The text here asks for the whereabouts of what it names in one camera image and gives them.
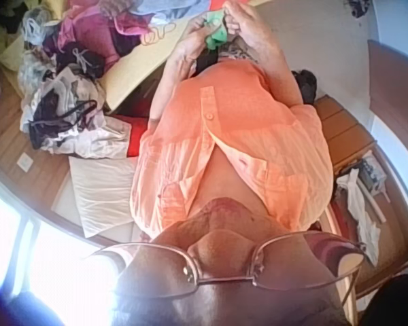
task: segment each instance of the eyeglass frame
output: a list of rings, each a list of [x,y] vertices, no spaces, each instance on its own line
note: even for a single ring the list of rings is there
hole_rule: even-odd
[[[362,261],[356,265],[356,267],[352,268],[349,272],[346,272],[344,274],[342,274],[341,276],[338,276],[336,279],[334,280],[330,280],[328,282],[323,282],[323,283],[318,283],[317,285],[310,285],[310,286],[304,286],[304,287],[300,287],[300,288],[291,288],[291,289],[274,289],[274,288],[270,288],[270,287],[266,287],[261,285],[260,283],[256,282],[256,276],[254,276],[254,260],[256,259],[256,257],[258,257],[258,254],[269,244],[273,243],[273,242],[277,242],[278,240],[283,240],[285,238],[289,238],[289,237],[293,237],[293,236],[303,236],[306,234],[325,234],[325,235],[329,235],[330,237],[333,238],[337,238],[339,240],[342,240],[342,242],[346,242],[348,244],[351,244],[354,246],[355,249],[358,249],[358,253],[361,254],[363,256]],[[133,245],[133,246],[144,246],[144,247],[153,247],[153,248],[159,248],[159,249],[166,249],[166,250],[170,250],[170,251],[174,251],[178,254],[180,254],[188,263],[189,266],[191,266],[192,268],[192,274],[194,276],[194,289],[193,291],[189,291],[186,293],[182,293],[182,294],[178,294],[178,295],[157,295],[157,296],[153,296],[153,297],[146,297],[144,295],[128,295],[129,297],[136,297],[139,299],[144,299],[144,300],[163,300],[163,299],[180,299],[182,297],[187,297],[189,295],[192,295],[193,293],[195,293],[196,291],[198,291],[198,288],[201,285],[210,285],[210,284],[217,284],[217,283],[223,283],[223,282],[251,282],[252,285],[254,287],[258,287],[260,289],[265,289],[265,290],[269,290],[269,291],[280,291],[280,292],[287,292],[287,291],[305,291],[305,290],[309,290],[309,289],[318,289],[321,287],[325,287],[328,285],[332,285],[335,284],[337,282],[339,282],[340,280],[345,279],[346,277],[349,277],[351,275],[353,275],[352,281],[349,285],[349,288],[347,290],[347,293],[345,294],[343,300],[342,300],[342,306],[345,305],[352,289],[354,288],[356,279],[358,278],[360,269],[361,269],[361,265],[364,262],[364,259],[366,258],[366,254],[363,251],[363,246],[365,246],[362,242],[359,243],[355,243],[352,242],[342,236],[339,236],[337,234],[332,234],[329,232],[322,232],[322,231],[301,231],[301,232],[293,232],[293,233],[288,233],[288,234],[284,234],[282,236],[276,236],[274,238],[270,238],[268,240],[264,240],[262,241],[260,244],[258,244],[256,246],[256,248],[254,249],[252,256],[251,256],[251,262],[250,262],[250,267],[248,268],[247,274],[245,276],[231,276],[231,277],[216,277],[216,278],[201,278],[199,275],[199,267],[197,265],[197,263],[195,262],[195,260],[193,260],[193,258],[183,249],[177,248],[175,246],[171,246],[168,244],[155,244],[155,243],[150,243],[150,242],[126,242],[126,243],[122,243],[122,244],[115,244],[113,246],[110,247],[106,247],[104,249],[100,249],[96,252],[94,252],[92,255],[88,256],[88,257],[92,257],[95,255],[100,255],[102,254],[104,251],[108,250],[108,249],[113,249],[113,248],[117,248],[117,247],[123,247],[123,246],[127,246],[127,245]]]

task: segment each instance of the electrical outlet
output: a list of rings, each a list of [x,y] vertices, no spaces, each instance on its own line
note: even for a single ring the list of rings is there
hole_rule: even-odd
[[[21,154],[20,158],[17,161],[17,165],[21,167],[21,169],[25,173],[28,173],[32,164],[33,164],[33,160],[26,153]]]

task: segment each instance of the hand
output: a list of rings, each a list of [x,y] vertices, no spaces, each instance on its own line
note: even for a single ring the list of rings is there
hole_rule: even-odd
[[[187,25],[182,37],[178,41],[173,56],[186,62],[195,61],[205,49],[205,39],[216,32],[222,24],[219,20],[206,23],[207,13],[193,18]]]
[[[268,60],[271,53],[279,51],[275,35],[255,8],[237,1],[227,1],[224,9],[228,33],[240,35],[251,48],[255,59]]]

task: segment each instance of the orange shirt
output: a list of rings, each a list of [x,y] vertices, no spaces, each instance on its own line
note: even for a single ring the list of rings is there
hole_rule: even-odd
[[[142,136],[131,210],[144,232],[187,218],[215,145],[289,230],[306,230],[329,203],[333,168],[316,110],[287,108],[256,65],[228,60],[180,83]]]

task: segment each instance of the wooden floor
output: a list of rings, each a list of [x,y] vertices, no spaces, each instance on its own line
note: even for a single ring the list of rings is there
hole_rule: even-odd
[[[69,171],[66,156],[35,151],[29,136],[20,131],[21,97],[0,67],[0,181],[34,209],[49,211]],[[26,173],[17,161],[22,153],[33,159]]]

